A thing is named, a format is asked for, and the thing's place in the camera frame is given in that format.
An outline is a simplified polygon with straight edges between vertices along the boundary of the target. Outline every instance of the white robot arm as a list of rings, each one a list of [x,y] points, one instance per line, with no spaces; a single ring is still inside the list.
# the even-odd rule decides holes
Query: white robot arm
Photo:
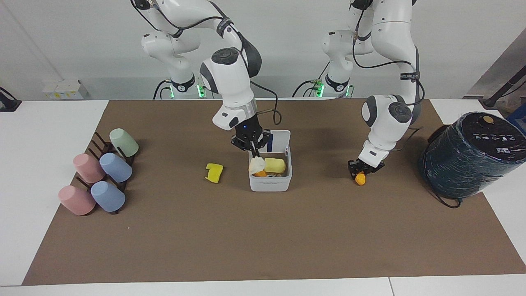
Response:
[[[200,74],[205,87],[222,96],[223,105],[213,123],[224,129],[236,128],[232,144],[242,150],[265,146],[270,132],[263,130],[257,118],[257,106],[250,89],[250,78],[261,68],[257,49],[236,29],[232,20],[213,2],[207,0],[131,0],[134,7],[146,13],[142,16],[158,33],[143,38],[143,48],[170,71],[172,85],[180,92],[187,91],[195,82],[189,62],[180,54],[193,51],[200,45],[198,36],[188,30],[209,28],[217,32],[231,46],[218,50],[202,63]]]
[[[342,93],[349,83],[352,56],[355,64],[374,68],[387,64],[400,67],[401,94],[372,95],[362,107],[362,117],[371,128],[358,159],[349,161],[353,178],[359,173],[374,173],[394,149],[409,126],[420,114],[418,50],[411,38],[412,5],[416,0],[354,0],[349,9],[353,30],[334,31],[323,41],[331,59],[326,82]],[[375,66],[362,66],[356,56],[376,51],[391,60]]]

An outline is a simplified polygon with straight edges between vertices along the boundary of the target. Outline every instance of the pink cup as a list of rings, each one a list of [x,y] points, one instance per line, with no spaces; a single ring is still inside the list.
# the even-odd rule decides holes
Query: pink cup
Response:
[[[74,186],[66,186],[58,192],[58,199],[75,215],[85,215],[95,207],[93,196],[86,190]]]
[[[86,153],[77,155],[73,159],[73,164],[78,174],[88,183],[97,183],[106,175],[99,161]]]

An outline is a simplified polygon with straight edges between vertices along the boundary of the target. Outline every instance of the plastic-wrapped bin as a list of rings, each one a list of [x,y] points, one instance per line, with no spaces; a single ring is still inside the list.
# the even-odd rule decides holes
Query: plastic-wrapped bin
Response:
[[[418,163],[424,180],[439,194],[462,199],[526,162],[526,137],[509,122],[471,112],[432,141]]]
[[[287,169],[281,177],[254,177],[248,175],[250,179],[250,189],[255,192],[283,192],[289,189],[292,179],[292,157],[290,154],[290,131],[271,131],[271,138],[265,147],[259,150],[261,157],[277,158],[285,160]],[[249,152],[249,163],[252,159],[252,152]]]

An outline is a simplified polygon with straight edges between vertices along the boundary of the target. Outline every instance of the yellow dot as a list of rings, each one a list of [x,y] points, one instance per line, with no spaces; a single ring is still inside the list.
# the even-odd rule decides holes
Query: yellow dot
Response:
[[[487,123],[493,123],[495,122],[495,120],[493,120],[493,118],[491,118],[490,116],[484,116],[482,119],[484,119],[484,121],[486,121]]]

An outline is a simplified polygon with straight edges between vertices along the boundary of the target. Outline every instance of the cable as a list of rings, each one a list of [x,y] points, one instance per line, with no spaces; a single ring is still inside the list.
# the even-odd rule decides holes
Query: cable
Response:
[[[140,12],[140,10],[137,8],[137,6],[135,6],[135,4],[133,3],[133,0],[130,0],[130,3],[131,5],[135,8],[135,10],[144,18],[145,21],[148,22],[148,24],[150,24],[150,26],[152,28],[154,28],[156,31],[159,31],[159,32],[162,32],[161,30],[157,29],[147,18],[146,16],[144,16],[144,14],[142,14],[142,12]],[[202,20],[200,20],[199,22],[195,23],[195,24],[192,24],[192,25],[189,25],[189,26],[186,26],[186,27],[180,27],[180,26],[177,26],[175,25],[174,23],[172,23],[167,17],[166,15],[163,13],[163,11],[161,11],[160,7],[157,5],[157,4],[154,4],[153,7],[159,11],[159,13],[163,16],[163,18],[171,25],[173,26],[174,28],[180,30],[180,31],[183,31],[183,30],[187,30],[187,29],[191,29],[197,25],[200,25],[201,23],[204,23],[206,21],[209,21],[211,19],[224,19],[222,16],[210,16],[210,17],[207,17],[207,18],[203,18]]]
[[[429,146],[431,146],[431,143],[429,143],[426,147],[426,149],[424,150],[424,153],[423,153],[423,157],[422,157],[422,162],[423,162],[423,171],[424,171],[424,177],[426,178],[426,182],[429,184],[429,188],[431,189],[431,191],[433,192],[435,198],[443,205],[447,206],[448,208],[450,209],[458,209],[460,208],[460,205],[462,205],[462,199],[452,199],[452,198],[446,198],[446,199],[449,199],[449,200],[456,200],[458,202],[457,205],[450,205],[448,204],[447,202],[444,201],[443,198],[441,198],[438,193],[435,191],[435,189],[433,188],[433,185],[431,185],[431,181],[429,180],[429,177],[427,175],[427,168],[426,168],[426,155],[428,153],[428,150],[429,150]]]
[[[362,10],[362,13],[360,15],[360,18],[358,19],[358,22],[356,24],[356,29],[355,29],[355,32],[356,32],[356,37],[358,38],[362,38],[360,36],[358,36],[358,28],[360,27],[360,22],[361,22],[361,19],[363,17],[363,13],[365,12],[365,10]],[[409,63],[408,61],[391,61],[391,62],[387,62],[387,63],[383,63],[383,64],[380,64],[380,65],[375,65],[375,66],[362,66],[360,65],[360,63],[358,63],[358,61],[356,60],[356,54],[355,54],[355,45],[356,45],[356,38],[354,38],[352,40],[352,58],[355,60],[355,63],[356,65],[358,65],[360,68],[364,68],[364,69],[372,69],[372,68],[378,68],[378,67],[383,67],[383,66],[387,66],[387,65],[391,65],[391,64],[399,64],[399,63],[404,63],[404,64],[408,64],[410,65],[411,67],[413,67],[413,70],[415,72],[417,72],[417,70],[414,68],[413,64]]]
[[[524,84],[526,84],[526,80],[521,84],[519,85],[519,87],[515,88],[513,91],[507,93],[507,94],[503,94],[501,95],[499,98],[502,98],[502,97],[505,97],[505,96],[508,96],[508,95],[511,95],[512,93],[518,91],[522,86],[524,86]]]
[[[330,60],[327,62],[327,65],[325,65],[325,68],[323,68],[323,71],[321,71],[320,76],[318,76],[318,80],[321,79],[321,77],[322,77],[323,74],[325,73],[325,70],[327,70],[327,68],[329,67],[329,64],[330,64]],[[309,97],[312,96],[312,91],[313,91],[313,90],[315,90],[315,88],[313,88],[313,89],[310,90]]]
[[[418,101],[416,101],[414,103],[406,104],[406,106],[416,106],[416,105],[422,103],[424,98],[426,97],[426,90],[424,90],[424,86],[422,85],[422,83],[420,83],[420,80],[417,80],[417,85],[422,90],[422,98],[419,98]]]
[[[154,100],[155,98],[157,97],[157,92],[159,92],[159,88],[161,88],[161,85],[165,84],[165,83],[168,83],[170,82],[170,80],[163,80],[161,82],[159,82],[159,84],[157,85],[157,88],[155,89],[155,92],[154,92]]]
[[[15,101],[18,101],[17,98],[15,98],[15,96],[13,96],[10,92],[8,92],[5,88],[3,87],[0,87],[0,91],[6,93],[7,95],[9,95],[10,97],[12,97]]]
[[[296,90],[295,90],[294,93],[292,94],[292,97],[294,97],[294,96],[296,95],[296,93],[298,92],[298,90],[299,90],[302,86],[304,86],[305,84],[307,84],[307,83],[312,83],[312,81],[311,81],[311,80],[303,81],[303,82],[302,82],[302,83],[296,88]]]
[[[250,81],[250,83],[255,85],[255,86],[257,86],[257,87],[259,87],[260,89],[262,89],[264,91],[272,93],[276,97],[276,101],[274,103],[274,109],[264,110],[264,111],[258,112],[257,114],[264,114],[264,113],[268,113],[268,112],[273,112],[272,120],[274,121],[275,125],[279,125],[281,123],[281,120],[283,119],[283,116],[281,116],[281,113],[278,111],[278,94],[276,92],[274,92],[273,90],[269,90],[268,88],[255,83],[254,81]],[[279,115],[279,121],[276,121],[276,114]]]
[[[145,21],[148,22],[148,24],[150,24],[150,26],[152,28],[154,28],[154,30],[158,31],[158,32],[162,32],[161,30],[157,29],[147,18],[146,16],[144,16],[144,14],[142,12],[140,12],[140,10],[137,8],[137,6],[135,6],[135,4],[133,4],[133,0],[130,0],[130,3],[131,5],[133,6],[133,8],[135,8],[135,10],[144,18]]]
[[[363,18],[364,12],[365,12],[365,10],[362,10],[362,12],[360,14],[360,18],[358,19],[358,22],[356,23],[356,29],[355,29],[356,37],[353,38],[353,40],[352,40],[352,58],[355,60],[356,65],[358,65],[360,68],[372,69],[372,68],[383,67],[383,66],[387,66],[387,65],[391,65],[391,64],[403,63],[403,64],[410,65],[415,72],[418,72],[417,69],[413,66],[413,64],[411,64],[408,61],[391,61],[391,62],[387,62],[387,63],[383,63],[383,64],[379,64],[379,65],[374,65],[374,66],[363,66],[363,65],[360,65],[360,63],[358,63],[358,60],[356,59],[356,54],[355,54],[355,46],[356,46],[356,39],[357,38],[362,38],[361,36],[358,35],[358,29],[360,28],[360,22],[361,22],[361,20]],[[420,82],[420,80],[417,79],[416,83],[417,83],[417,87],[422,89],[422,98],[419,98],[418,101],[416,101],[416,102],[414,102],[412,104],[407,104],[408,106],[418,105],[418,104],[422,103],[422,101],[426,97],[426,90],[424,90],[424,87],[423,87],[422,83]]]
[[[311,88],[308,88],[304,93],[303,93],[303,97],[305,97],[307,95],[307,92],[310,91],[310,94],[309,94],[309,97],[311,96],[312,94],[312,91],[315,90],[316,88],[315,87],[311,87]]]
[[[201,23],[204,23],[206,21],[209,21],[211,19],[225,19],[224,17],[222,16],[209,16],[209,17],[206,17],[206,18],[203,18],[202,20],[200,20],[199,22],[195,23],[195,24],[192,24],[192,25],[189,25],[189,26],[186,26],[186,27],[180,27],[180,26],[177,26],[175,25],[174,23],[172,23],[167,17],[166,15],[163,13],[163,11],[161,10],[161,8],[157,5],[157,4],[154,4],[153,7],[159,11],[159,13],[161,13],[161,15],[163,16],[163,18],[170,24],[172,25],[172,27],[178,29],[178,30],[187,30],[187,29],[191,29],[197,25],[200,25]]]
[[[402,148],[399,148],[399,149],[393,149],[391,150],[391,152],[398,152],[398,151],[402,151],[405,147],[406,147],[406,144],[407,142],[409,142],[409,140],[411,140],[411,138],[421,129],[423,129],[424,127],[421,126],[421,127],[409,127],[408,130],[413,130],[413,133],[407,138],[407,140],[403,143],[402,145]]]
[[[161,97],[161,100],[163,99],[163,91],[164,91],[164,90],[170,90],[170,92],[171,92],[171,88],[170,88],[170,87],[168,87],[168,86],[167,86],[167,87],[163,87],[163,88],[161,89],[161,93],[159,94],[159,96]]]

